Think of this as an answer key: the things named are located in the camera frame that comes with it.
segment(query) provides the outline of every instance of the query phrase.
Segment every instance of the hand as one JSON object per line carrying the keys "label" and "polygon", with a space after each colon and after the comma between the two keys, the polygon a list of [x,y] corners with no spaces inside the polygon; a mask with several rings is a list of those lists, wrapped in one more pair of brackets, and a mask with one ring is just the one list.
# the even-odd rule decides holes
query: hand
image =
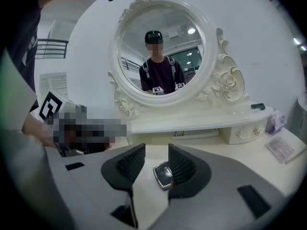
{"label": "hand", "polygon": [[50,137],[47,130],[43,128],[43,124],[40,121],[34,118],[31,114],[28,114],[22,132],[26,135],[34,136],[43,144],[44,147],[52,147],[58,150],[56,145],[53,143],[53,137]]}

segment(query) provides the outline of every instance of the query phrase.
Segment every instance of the tissue box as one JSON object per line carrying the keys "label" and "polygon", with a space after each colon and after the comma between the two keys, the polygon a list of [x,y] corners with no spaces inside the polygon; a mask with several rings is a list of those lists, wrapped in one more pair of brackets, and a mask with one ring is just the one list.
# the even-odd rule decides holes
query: tissue box
{"label": "tissue box", "polygon": [[285,115],[278,110],[274,110],[274,112],[268,118],[265,131],[271,135],[274,135],[281,131],[282,127],[284,127],[286,123],[287,121]]}

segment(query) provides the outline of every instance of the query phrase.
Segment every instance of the remote control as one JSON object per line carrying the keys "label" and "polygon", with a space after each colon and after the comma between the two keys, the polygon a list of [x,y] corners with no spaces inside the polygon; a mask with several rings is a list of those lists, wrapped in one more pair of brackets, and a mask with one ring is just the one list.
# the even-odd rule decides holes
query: remote control
{"label": "remote control", "polygon": [[218,135],[219,135],[219,130],[216,128],[191,130],[191,131],[176,131],[173,135],[173,139],[174,140],[196,139],[196,138],[213,137]]}

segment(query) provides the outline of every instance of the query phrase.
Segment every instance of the ceiling light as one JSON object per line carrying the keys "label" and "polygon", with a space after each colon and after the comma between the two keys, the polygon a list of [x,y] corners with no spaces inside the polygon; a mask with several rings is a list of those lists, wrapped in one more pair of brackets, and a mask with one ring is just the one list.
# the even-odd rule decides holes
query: ceiling light
{"label": "ceiling light", "polygon": [[298,41],[296,38],[293,38],[293,40],[294,40],[295,44],[297,44],[297,45],[300,45],[300,44],[301,44],[301,42]]}
{"label": "ceiling light", "polygon": [[195,31],[196,31],[195,28],[191,28],[191,29],[188,30],[188,33],[193,34]]}

